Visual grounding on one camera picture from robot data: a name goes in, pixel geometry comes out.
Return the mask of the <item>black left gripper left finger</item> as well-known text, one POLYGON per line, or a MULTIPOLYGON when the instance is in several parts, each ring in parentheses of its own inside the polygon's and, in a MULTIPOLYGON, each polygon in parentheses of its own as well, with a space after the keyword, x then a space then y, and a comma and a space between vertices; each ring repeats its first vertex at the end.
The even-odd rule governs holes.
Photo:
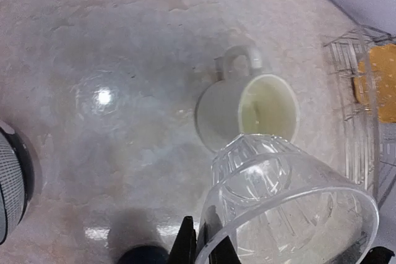
POLYGON ((185 216, 170 251, 170 264, 195 264, 197 237, 192 216, 185 216))

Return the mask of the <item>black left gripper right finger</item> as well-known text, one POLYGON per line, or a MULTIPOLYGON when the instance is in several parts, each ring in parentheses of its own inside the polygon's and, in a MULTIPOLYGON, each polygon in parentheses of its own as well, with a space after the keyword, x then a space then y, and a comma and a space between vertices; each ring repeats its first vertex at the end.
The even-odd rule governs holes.
POLYGON ((361 264, 389 264, 395 252, 382 246, 373 247, 363 258, 361 264))

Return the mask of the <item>clear glass tumbler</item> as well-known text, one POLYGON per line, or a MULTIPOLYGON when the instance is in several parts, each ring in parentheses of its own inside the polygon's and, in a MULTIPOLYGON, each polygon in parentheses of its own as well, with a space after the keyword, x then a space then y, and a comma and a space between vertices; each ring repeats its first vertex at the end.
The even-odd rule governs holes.
POLYGON ((223 243, 241 263, 361 263, 379 225, 373 197, 292 143, 241 134, 219 149, 197 263, 223 243))

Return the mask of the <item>white ribbed ceramic mug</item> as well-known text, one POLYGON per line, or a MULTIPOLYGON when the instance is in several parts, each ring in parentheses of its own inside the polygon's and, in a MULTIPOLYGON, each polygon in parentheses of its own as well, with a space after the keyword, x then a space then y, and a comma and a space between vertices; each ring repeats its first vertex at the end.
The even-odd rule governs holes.
POLYGON ((228 49, 222 57, 222 80, 209 86, 196 106, 196 131, 211 151, 240 134, 268 134, 296 139, 300 110, 295 92, 281 77, 264 72, 254 45, 228 49))

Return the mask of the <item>yellow polka dot plate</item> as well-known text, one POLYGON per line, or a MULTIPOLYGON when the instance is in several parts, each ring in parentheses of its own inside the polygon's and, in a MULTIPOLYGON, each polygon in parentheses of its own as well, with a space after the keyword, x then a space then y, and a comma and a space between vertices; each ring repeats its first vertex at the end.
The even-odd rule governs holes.
MULTIPOLYGON (((383 123, 395 123, 395 44, 374 46, 369 50, 369 62, 374 76, 378 118, 383 123)), ((369 92, 363 58, 358 63, 358 76, 353 78, 355 97, 360 104, 369 104, 369 92)))

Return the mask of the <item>dark bowl pale blue inside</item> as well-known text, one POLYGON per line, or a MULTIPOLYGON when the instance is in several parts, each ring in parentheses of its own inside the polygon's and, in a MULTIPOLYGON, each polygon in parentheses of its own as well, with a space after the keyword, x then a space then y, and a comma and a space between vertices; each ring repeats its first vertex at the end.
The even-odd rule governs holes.
POLYGON ((16 130, 1 121, 1 243, 22 221, 34 188, 28 148, 16 130))

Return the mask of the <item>metal wire dish rack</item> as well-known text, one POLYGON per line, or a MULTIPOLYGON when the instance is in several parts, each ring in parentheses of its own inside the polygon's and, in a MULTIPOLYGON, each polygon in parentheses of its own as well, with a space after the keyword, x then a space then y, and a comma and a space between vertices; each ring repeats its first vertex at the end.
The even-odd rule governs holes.
POLYGON ((325 36, 323 50, 330 63, 329 75, 337 86, 342 117, 345 175, 370 192, 383 205, 395 186, 395 124, 378 118, 374 76, 369 50, 395 43, 395 36, 368 25, 356 25, 338 37, 325 36), (353 78, 363 58, 369 104, 358 103, 353 78))

